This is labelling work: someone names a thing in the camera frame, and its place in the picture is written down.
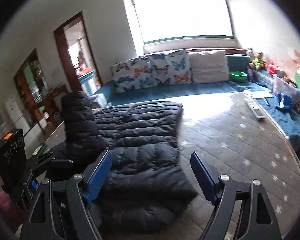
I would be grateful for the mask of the black puffer down coat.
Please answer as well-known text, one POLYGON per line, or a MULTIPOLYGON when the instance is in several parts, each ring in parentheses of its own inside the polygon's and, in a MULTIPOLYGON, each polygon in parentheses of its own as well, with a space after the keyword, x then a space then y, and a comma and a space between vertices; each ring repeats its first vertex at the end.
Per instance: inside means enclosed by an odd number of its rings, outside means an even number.
POLYGON ((103 231, 155 233, 179 218, 197 196, 181 166, 177 129, 181 103, 155 101, 93 112, 88 96, 61 99, 64 142, 53 156, 70 159, 83 172, 103 150, 112 166, 100 194, 88 205, 103 231))

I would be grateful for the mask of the black digital floor scale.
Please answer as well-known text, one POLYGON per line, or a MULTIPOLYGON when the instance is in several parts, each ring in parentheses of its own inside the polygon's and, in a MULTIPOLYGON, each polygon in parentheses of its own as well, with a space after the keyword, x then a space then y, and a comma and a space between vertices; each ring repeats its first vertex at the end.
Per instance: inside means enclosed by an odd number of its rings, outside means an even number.
POLYGON ((32 156, 34 157, 34 156, 40 156, 40 155, 42 155, 44 152, 45 152, 45 150, 47 149, 47 143, 46 142, 42 142, 42 143, 40 143, 39 144, 39 146, 34 150, 34 152, 33 152, 33 154, 32 154, 32 156))

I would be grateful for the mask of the white refrigerator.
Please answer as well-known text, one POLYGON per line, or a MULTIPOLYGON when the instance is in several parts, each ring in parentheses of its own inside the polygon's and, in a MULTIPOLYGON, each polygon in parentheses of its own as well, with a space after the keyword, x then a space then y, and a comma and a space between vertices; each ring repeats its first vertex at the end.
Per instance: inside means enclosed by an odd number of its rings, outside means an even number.
POLYGON ((14 97, 8 98, 4 105, 6 107, 7 113, 14 123, 15 127, 23 130, 23 135, 27 135, 29 130, 31 129, 29 123, 27 122, 25 116, 22 114, 17 102, 14 97))

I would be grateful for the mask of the grey star quilted mattress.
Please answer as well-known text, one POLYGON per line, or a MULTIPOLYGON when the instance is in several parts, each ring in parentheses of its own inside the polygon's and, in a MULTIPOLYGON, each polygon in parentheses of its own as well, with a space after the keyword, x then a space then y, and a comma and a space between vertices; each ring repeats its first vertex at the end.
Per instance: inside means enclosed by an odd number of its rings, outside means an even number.
POLYGON ((217 93, 173 98, 183 105, 180 164, 196 189, 190 167, 193 152, 236 181, 259 180, 285 235, 300 213, 300 161, 272 118, 253 117, 245 97, 217 93))

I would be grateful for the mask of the dark wooden side table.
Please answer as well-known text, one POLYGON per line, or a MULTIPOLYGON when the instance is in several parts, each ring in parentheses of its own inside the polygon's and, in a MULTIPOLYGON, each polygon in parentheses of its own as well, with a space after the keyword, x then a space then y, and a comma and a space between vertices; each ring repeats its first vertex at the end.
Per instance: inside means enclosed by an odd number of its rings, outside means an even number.
POLYGON ((36 103, 36 109, 44 107, 44 113, 47 112, 49 115, 47 122, 51 122, 55 128, 62 122, 60 117, 61 107, 57 106, 56 99, 61 98, 65 94, 68 94, 68 89, 66 85, 62 85, 36 103))

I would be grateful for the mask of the blue painted cabinet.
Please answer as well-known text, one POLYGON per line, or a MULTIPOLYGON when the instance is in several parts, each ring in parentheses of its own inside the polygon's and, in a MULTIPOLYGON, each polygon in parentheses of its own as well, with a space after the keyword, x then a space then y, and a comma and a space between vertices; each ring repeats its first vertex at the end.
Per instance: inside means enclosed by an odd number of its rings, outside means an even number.
POLYGON ((96 77, 95 71, 91 70, 78 78, 83 92, 88 96, 94 95, 100 88, 101 84, 96 77))

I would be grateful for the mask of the green plastic basin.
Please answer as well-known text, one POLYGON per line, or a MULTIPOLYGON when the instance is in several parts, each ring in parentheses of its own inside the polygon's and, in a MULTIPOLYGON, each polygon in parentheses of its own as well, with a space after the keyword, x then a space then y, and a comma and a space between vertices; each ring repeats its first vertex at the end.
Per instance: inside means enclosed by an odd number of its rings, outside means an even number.
POLYGON ((230 72, 230 80, 235 82, 244 82, 248 80, 248 74, 245 72, 230 72))

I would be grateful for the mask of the left butterfly print pillow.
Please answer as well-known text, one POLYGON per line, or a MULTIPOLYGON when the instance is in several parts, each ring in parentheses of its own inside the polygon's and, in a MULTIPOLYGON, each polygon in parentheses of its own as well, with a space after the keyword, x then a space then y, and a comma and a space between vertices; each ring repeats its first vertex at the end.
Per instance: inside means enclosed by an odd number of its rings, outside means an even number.
POLYGON ((111 71, 117 94, 154 86, 147 56, 116 63, 111 71))

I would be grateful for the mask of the butterfly print pillow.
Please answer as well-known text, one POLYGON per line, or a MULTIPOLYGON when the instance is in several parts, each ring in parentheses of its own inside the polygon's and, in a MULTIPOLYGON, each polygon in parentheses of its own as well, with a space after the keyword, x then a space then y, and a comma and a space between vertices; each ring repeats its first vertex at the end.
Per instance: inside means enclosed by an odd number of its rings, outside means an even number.
POLYGON ((152 77, 157 86, 192 83, 190 58, 185 49, 148 55, 152 77))
POLYGON ((154 86, 147 56, 116 63, 111 71, 117 94, 154 86))

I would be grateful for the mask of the plain white pillow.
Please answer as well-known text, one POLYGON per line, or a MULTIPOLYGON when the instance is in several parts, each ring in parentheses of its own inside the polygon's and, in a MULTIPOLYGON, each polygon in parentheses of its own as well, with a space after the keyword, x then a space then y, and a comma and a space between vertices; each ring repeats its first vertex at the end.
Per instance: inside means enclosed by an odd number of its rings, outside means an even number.
POLYGON ((189 53, 192 82, 214 83, 228 81, 230 76, 225 50, 189 53))

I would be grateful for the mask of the right butterfly print pillow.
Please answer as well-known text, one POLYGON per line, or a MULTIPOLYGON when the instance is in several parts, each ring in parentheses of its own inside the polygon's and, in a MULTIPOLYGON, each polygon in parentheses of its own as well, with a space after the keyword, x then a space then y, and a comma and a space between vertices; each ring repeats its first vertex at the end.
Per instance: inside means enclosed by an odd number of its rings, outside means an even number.
POLYGON ((185 49, 148 55, 152 77, 157 86, 192 83, 190 58, 185 49))

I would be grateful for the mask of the clear plastic storage box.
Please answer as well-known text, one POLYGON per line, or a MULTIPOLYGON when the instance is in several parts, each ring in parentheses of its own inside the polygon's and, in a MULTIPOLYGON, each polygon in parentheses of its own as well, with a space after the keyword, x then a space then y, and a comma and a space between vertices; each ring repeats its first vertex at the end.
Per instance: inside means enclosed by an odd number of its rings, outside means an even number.
POLYGON ((292 98, 293 103, 300 101, 300 89, 287 83, 284 79, 278 77, 276 74, 273 75, 273 93, 278 95, 283 93, 289 95, 292 98))

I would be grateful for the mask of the yellow green plush doll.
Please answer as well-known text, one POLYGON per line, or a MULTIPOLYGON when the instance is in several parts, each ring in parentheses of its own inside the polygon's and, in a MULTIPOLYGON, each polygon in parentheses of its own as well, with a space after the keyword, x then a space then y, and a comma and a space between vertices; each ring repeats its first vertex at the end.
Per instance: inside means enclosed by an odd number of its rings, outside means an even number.
POLYGON ((251 69, 262 70, 266 67, 266 62, 263 60, 263 53, 257 53, 251 63, 249 63, 251 69))

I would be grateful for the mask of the panda plush toy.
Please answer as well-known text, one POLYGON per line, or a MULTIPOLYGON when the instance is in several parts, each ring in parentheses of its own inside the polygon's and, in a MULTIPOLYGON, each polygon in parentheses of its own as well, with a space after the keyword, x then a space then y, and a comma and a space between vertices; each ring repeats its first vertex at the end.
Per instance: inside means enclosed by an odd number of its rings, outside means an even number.
POLYGON ((246 54, 249 56, 249 67, 251 69, 255 69, 254 60, 256 59, 254 50, 252 48, 248 48, 246 54))

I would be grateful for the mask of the green window frame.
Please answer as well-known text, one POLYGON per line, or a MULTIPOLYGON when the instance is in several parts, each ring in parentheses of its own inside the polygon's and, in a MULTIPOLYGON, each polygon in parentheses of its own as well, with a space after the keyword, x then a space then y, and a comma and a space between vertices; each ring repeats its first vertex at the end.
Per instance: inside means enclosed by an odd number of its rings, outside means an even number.
POLYGON ((233 38, 226 0, 132 0, 143 44, 186 38, 233 38))

